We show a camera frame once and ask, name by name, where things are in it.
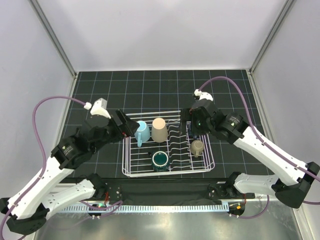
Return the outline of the small speckled blue cup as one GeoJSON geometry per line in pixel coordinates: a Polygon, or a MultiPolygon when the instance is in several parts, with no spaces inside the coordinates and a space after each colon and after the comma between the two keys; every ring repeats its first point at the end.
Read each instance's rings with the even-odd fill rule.
{"type": "Polygon", "coordinates": [[[188,125],[187,132],[192,139],[197,140],[199,138],[198,129],[194,126],[193,123],[190,123],[188,125]]]}

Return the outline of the blue mug cream inside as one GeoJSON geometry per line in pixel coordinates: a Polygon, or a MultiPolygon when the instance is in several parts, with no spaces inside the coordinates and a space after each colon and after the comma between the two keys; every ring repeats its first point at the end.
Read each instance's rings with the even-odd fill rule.
{"type": "Polygon", "coordinates": [[[137,121],[139,124],[138,129],[134,134],[134,138],[137,141],[137,146],[140,148],[143,143],[147,142],[151,137],[151,132],[148,124],[145,121],[137,121]]]}

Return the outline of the beige paper cup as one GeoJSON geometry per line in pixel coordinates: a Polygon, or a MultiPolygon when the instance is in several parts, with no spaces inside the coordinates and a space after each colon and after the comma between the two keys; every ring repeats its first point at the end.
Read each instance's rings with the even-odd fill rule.
{"type": "Polygon", "coordinates": [[[168,130],[166,121],[163,118],[157,117],[152,122],[151,138],[156,143],[163,143],[168,138],[168,130]]]}

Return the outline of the small beige mug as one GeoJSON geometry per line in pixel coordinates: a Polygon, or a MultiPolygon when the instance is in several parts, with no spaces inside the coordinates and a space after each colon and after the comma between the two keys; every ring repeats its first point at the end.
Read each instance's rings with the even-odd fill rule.
{"type": "Polygon", "coordinates": [[[195,157],[198,158],[204,151],[205,145],[201,140],[194,140],[190,144],[190,152],[195,157]]]}

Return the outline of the dark green mug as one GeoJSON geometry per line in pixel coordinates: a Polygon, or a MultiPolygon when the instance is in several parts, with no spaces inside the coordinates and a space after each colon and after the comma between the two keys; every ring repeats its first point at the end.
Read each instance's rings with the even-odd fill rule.
{"type": "Polygon", "coordinates": [[[166,152],[155,151],[148,152],[151,160],[151,166],[155,172],[166,172],[170,168],[170,159],[166,152]]]}

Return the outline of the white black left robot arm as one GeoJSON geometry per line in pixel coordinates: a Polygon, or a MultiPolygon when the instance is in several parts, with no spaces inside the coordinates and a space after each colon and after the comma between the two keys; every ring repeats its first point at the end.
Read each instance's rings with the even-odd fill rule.
{"type": "Polygon", "coordinates": [[[97,201],[104,198],[107,184],[96,173],[60,193],[51,194],[51,191],[102,147],[135,135],[140,125],[120,109],[115,113],[120,124],[112,116],[99,114],[86,119],[75,134],[59,141],[46,165],[23,190],[13,197],[1,198],[0,211],[7,217],[6,225],[11,232],[30,235],[69,205],[90,198],[97,201]]]}

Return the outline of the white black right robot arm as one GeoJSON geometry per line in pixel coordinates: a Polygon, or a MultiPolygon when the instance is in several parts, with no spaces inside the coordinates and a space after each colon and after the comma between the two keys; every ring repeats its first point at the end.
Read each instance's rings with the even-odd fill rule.
{"type": "Polygon", "coordinates": [[[304,202],[311,185],[320,171],[315,162],[299,160],[251,126],[241,115],[224,114],[208,99],[196,101],[192,107],[180,111],[180,132],[193,136],[211,134],[253,156],[272,171],[272,175],[250,175],[233,172],[224,190],[230,198],[255,193],[276,197],[288,207],[298,209],[304,202]]]}

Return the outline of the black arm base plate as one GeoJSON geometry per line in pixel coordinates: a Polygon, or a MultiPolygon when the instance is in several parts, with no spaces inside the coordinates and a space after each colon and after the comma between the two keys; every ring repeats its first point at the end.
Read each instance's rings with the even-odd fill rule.
{"type": "Polygon", "coordinates": [[[103,178],[110,200],[126,205],[182,205],[208,200],[254,199],[253,193],[228,193],[225,178],[103,178]]]}

